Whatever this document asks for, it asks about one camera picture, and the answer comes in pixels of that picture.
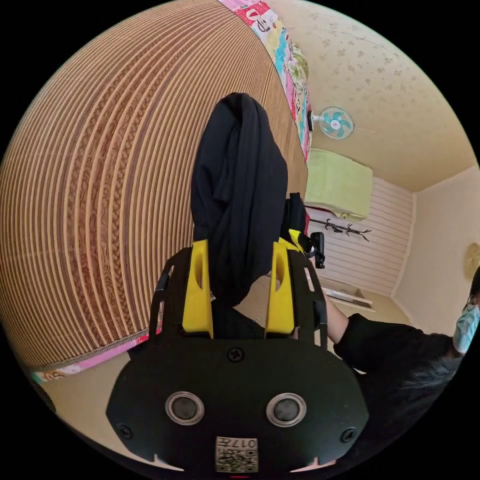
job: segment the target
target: green cloth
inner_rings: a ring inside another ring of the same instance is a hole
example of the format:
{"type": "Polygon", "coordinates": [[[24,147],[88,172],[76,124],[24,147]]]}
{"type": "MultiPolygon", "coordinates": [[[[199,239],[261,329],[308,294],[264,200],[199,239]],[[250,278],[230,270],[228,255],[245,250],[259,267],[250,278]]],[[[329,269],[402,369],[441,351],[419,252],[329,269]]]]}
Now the green cloth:
{"type": "Polygon", "coordinates": [[[312,148],[308,158],[305,205],[332,211],[350,222],[370,212],[372,169],[331,151],[312,148]]]}

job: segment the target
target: red object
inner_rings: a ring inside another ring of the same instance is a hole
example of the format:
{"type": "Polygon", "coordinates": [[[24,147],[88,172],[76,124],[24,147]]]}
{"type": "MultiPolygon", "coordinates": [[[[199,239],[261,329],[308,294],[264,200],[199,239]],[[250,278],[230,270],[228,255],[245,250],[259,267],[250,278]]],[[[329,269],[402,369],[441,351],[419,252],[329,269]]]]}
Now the red object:
{"type": "Polygon", "coordinates": [[[307,237],[309,236],[310,215],[305,210],[305,231],[303,232],[307,237]]]}
{"type": "Polygon", "coordinates": [[[268,12],[270,7],[263,1],[253,3],[247,8],[239,8],[235,13],[240,17],[249,27],[251,27],[265,12],[268,12]]]}

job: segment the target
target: white wall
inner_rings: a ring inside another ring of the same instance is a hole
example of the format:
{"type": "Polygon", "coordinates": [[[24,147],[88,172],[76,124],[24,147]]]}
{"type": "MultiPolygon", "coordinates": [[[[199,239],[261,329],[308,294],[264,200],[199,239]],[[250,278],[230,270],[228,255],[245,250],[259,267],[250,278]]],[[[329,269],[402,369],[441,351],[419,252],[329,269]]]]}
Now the white wall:
{"type": "MultiPolygon", "coordinates": [[[[311,219],[346,227],[348,221],[334,215],[307,208],[311,219]]],[[[370,213],[365,220],[352,225],[366,230],[368,241],[361,236],[334,233],[320,223],[310,221],[308,234],[322,231],[325,235],[325,269],[321,276],[354,285],[390,297],[402,276],[414,218],[414,194],[404,188],[373,178],[370,213]]]]}
{"type": "Polygon", "coordinates": [[[470,291],[463,268],[472,242],[480,242],[477,166],[416,194],[410,253],[393,299],[425,332],[453,334],[470,291]]]}

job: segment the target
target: coat rack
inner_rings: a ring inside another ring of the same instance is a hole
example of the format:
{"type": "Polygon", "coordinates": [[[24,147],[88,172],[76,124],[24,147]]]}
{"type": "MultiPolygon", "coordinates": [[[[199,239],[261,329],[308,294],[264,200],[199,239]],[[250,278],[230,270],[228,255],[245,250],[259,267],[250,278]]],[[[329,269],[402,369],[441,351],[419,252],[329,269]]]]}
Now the coat rack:
{"type": "Polygon", "coordinates": [[[350,234],[356,234],[356,235],[360,235],[361,237],[363,237],[364,240],[366,240],[367,242],[369,242],[370,240],[365,236],[365,234],[371,232],[372,230],[370,229],[367,229],[367,230],[363,230],[363,231],[360,231],[360,230],[355,230],[352,228],[352,223],[349,223],[347,226],[340,226],[340,225],[336,225],[335,223],[332,223],[330,221],[329,218],[327,218],[326,221],[321,221],[321,220],[314,220],[313,218],[310,219],[311,222],[315,222],[317,224],[323,224],[325,225],[325,230],[328,230],[329,227],[331,227],[331,229],[336,233],[336,234],[341,234],[343,232],[345,232],[348,236],[350,236],[350,234]]]}

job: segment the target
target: woven mat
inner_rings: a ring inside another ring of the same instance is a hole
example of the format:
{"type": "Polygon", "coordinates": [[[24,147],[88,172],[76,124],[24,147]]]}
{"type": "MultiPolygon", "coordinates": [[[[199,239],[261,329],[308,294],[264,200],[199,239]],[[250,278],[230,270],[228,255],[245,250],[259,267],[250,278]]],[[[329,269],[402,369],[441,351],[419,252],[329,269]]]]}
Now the woven mat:
{"type": "Polygon", "coordinates": [[[54,378],[144,334],[165,261],[191,244],[195,154],[231,92],[263,105],[289,191],[304,193],[307,167],[275,66],[217,0],[177,0],[123,21],[34,99],[0,170],[0,316],[27,367],[54,378]]]}

